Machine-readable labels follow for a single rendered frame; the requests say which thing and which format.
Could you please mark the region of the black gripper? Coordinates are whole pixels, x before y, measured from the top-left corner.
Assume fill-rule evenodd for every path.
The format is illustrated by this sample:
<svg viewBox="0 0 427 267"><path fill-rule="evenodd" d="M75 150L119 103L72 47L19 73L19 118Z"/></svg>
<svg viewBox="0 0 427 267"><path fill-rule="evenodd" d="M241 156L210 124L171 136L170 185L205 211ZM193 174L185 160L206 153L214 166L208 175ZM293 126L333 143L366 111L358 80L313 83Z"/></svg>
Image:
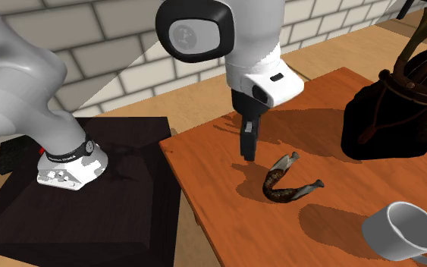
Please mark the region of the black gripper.
<svg viewBox="0 0 427 267"><path fill-rule="evenodd" d="M237 90L231 90L234 110L242 115L240 130L240 154L245 161L253 162L256 156L256 142L259 137L261 115L269 107L259 100Z"/></svg>

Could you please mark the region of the brown curved jawbone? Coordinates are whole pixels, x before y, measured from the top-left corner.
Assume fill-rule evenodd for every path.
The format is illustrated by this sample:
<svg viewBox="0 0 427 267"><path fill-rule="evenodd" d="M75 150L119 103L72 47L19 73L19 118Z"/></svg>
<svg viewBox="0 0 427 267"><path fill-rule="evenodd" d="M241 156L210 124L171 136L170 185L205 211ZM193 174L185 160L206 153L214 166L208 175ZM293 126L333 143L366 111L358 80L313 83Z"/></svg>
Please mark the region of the brown curved jawbone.
<svg viewBox="0 0 427 267"><path fill-rule="evenodd" d="M280 159L268 170L262 185L262 192L267 199L275 203L290 203L308 195L317 188L325 187L323 181L317 179L314 183L306 184L298 188L274 188L299 157L297 152L293 152L291 155L286 154L280 157Z"/></svg>

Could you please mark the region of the orange wooden table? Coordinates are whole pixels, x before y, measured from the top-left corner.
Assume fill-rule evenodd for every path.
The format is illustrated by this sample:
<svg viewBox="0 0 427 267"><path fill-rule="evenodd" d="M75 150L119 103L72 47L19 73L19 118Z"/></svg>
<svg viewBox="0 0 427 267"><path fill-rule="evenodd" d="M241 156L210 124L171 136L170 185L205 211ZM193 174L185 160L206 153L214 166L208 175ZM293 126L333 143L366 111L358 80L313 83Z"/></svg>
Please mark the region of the orange wooden table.
<svg viewBox="0 0 427 267"><path fill-rule="evenodd" d="M427 153L357 161L340 146L345 105L369 81L340 68L262 116L256 157L240 155L240 116L223 115L160 144L223 267L423 267L392 262L363 239L364 220L402 200L427 211ZM290 202L267 199L262 185L280 157L299 154L274 186L324 188Z"/></svg>

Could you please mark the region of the dark brown helmet with crest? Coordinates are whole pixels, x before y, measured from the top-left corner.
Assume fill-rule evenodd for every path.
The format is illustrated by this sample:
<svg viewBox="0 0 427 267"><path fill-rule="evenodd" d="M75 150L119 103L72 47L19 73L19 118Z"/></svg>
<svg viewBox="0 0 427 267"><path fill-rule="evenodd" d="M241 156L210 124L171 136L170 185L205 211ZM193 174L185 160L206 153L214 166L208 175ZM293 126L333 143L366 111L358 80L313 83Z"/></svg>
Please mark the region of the dark brown helmet with crest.
<svg viewBox="0 0 427 267"><path fill-rule="evenodd" d="M363 87L344 110L341 149L355 160L412 158L427 153L427 8L392 70Z"/></svg>

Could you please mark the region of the white cup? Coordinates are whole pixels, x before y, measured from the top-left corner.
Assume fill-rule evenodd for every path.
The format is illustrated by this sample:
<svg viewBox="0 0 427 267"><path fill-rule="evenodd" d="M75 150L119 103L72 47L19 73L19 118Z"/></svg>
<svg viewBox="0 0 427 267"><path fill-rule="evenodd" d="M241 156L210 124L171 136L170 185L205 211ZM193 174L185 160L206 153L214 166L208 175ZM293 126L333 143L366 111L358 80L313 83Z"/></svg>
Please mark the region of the white cup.
<svg viewBox="0 0 427 267"><path fill-rule="evenodd" d="M362 234L384 259L427 265L427 212L412 203L390 203L363 222Z"/></svg>

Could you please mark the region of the dark robot stand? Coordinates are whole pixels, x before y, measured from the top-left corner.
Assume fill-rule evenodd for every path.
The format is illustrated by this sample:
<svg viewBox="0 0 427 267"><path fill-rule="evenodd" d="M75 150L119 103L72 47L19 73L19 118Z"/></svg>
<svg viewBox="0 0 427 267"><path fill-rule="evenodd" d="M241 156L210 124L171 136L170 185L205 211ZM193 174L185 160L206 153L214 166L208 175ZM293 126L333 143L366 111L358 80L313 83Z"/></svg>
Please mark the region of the dark robot stand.
<svg viewBox="0 0 427 267"><path fill-rule="evenodd" d="M40 146L4 142L0 256L39 267L173 267L181 189L159 146L165 117L81 118L108 155L79 190L36 181Z"/></svg>

